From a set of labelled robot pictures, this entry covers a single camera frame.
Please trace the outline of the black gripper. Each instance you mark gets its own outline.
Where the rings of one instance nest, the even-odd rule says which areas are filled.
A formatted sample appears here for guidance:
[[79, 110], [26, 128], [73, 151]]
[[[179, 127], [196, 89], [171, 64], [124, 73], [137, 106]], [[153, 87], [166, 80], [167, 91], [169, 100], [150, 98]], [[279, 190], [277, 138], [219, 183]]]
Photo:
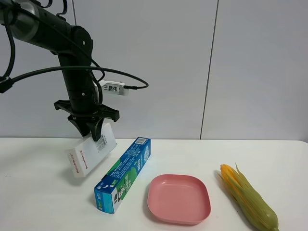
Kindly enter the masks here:
[[[82, 137], [85, 137], [91, 132], [94, 141], [101, 138], [102, 126], [104, 118], [108, 118], [116, 122], [119, 119], [119, 111], [112, 109], [106, 105], [97, 105], [96, 109], [91, 112], [77, 112], [74, 111], [69, 100], [58, 100], [54, 103], [56, 110], [64, 110], [70, 114], [67, 118]], [[87, 124], [83, 118], [91, 118]]]

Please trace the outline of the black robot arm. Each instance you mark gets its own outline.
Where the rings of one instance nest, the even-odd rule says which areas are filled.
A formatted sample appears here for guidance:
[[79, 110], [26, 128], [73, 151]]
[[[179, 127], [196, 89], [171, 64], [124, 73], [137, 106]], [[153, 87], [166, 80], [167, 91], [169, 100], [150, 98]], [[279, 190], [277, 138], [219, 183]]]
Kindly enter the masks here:
[[[2, 0], [0, 23], [6, 28], [11, 47], [9, 65], [0, 77], [1, 93], [27, 77], [61, 70], [69, 99], [55, 102], [55, 109], [68, 112], [68, 120], [82, 136], [91, 134], [98, 141], [104, 119], [117, 121], [119, 111], [102, 104], [102, 88], [92, 71], [106, 69], [91, 57], [93, 40], [89, 33], [80, 26], [70, 25], [60, 14], [46, 11], [33, 0]], [[60, 66], [10, 78], [16, 53], [14, 39], [49, 50], [58, 56]]]

